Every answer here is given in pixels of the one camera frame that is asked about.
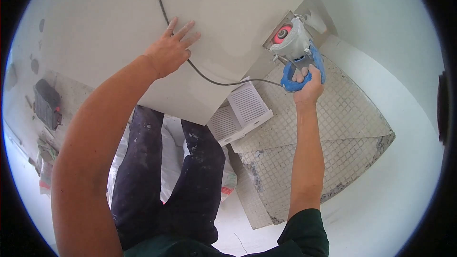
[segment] paint-stained pants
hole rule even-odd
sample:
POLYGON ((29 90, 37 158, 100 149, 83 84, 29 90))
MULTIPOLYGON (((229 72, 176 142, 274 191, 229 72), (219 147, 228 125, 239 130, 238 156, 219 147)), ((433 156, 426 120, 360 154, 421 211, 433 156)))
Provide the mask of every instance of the paint-stained pants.
POLYGON ((207 126, 181 121, 190 155, 169 200, 160 200, 164 114, 137 105, 129 145, 117 170, 111 213, 123 250, 172 234, 211 245, 221 200, 225 156, 207 126))

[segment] sleeve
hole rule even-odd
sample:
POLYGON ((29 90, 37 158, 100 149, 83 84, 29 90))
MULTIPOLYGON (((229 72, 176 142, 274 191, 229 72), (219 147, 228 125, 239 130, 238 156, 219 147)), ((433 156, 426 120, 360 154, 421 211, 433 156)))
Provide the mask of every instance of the sleeve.
POLYGON ((300 247, 303 254, 313 257, 328 256, 329 242, 318 209, 304 209, 287 222, 278 244, 281 245, 290 240, 300 247))

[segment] power cord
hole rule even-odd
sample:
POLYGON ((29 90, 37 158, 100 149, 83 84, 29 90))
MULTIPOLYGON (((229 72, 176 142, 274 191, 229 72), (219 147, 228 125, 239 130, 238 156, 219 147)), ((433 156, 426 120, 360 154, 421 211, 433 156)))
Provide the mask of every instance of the power cord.
MULTIPOLYGON (((168 20, 168 16, 167 16, 167 13, 165 12, 165 8, 164 8, 164 4, 162 3, 162 0, 158 0, 159 1, 159 4, 160 4, 160 8, 162 9, 162 14, 165 18, 165 21, 167 22, 167 24, 169 25, 170 22, 168 20)), ((204 74, 202 74, 201 71, 199 71, 197 69, 197 67, 191 62, 191 60, 187 60, 187 62, 194 68, 194 70, 204 79, 206 79, 207 81, 209 81, 210 83, 213 83, 213 84, 216 84, 218 86, 236 86, 236 85, 239 85, 239 84, 243 84, 243 83, 247 83, 247 82, 253 82, 253 81, 259 81, 259 82, 265 82, 265 83, 271 83, 271 84, 274 84, 274 85, 277 85, 277 86, 280 86, 280 87, 283 87, 281 84, 279 83, 275 83, 275 82, 272 82, 272 81, 267 81, 267 80, 263 80, 263 79, 260 79, 260 78, 252 78, 252 79, 248 79, 248 80, 245 80, 245 81, 241 81, 241 82, 238 82, 238 83, 218 83, 218 82, 215 82, 213 81, 212 79, 206 77, 204 74)))

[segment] right hand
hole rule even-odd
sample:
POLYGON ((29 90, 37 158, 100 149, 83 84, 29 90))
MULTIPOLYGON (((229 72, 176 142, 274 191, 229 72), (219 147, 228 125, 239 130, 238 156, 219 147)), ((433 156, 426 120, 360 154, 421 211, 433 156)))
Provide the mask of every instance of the right hand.
POLYGON ((311 81, 307 82, 303 89, 293 94, 293 100, 298 108, 316 107, 317 99, 323 92, 320 71, 314 66, 309 66, 311 81))
POLYGON ((168 76, 176 71, 186 60, 191 57, 191 51, 187 48, 195 43, 201 36, 196 32, 191 37, 182 40, 190 29, 195 25, 195 21, 190 21, 173 35, 173 30, 178 23, 178 18, 174 17, 162 37, 152 43, 144 56, 149 58, 151 67, 155 70, 157 78, 168 76))

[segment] green shirt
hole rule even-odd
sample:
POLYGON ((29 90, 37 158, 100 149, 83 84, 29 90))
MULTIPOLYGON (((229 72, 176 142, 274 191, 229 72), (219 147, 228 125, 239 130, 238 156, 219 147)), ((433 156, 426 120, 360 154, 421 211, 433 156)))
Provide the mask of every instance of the green shirt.
MULTIPOLYGON (((278 246, 255 256, 328 256, 327 234, 323 229, 320 211, 309 208, 295 214, 278 239, 278 246)), ((124 252, 125 257, 220 257, 224 254, 192 239, 161 235, 143 241, 124 252)))

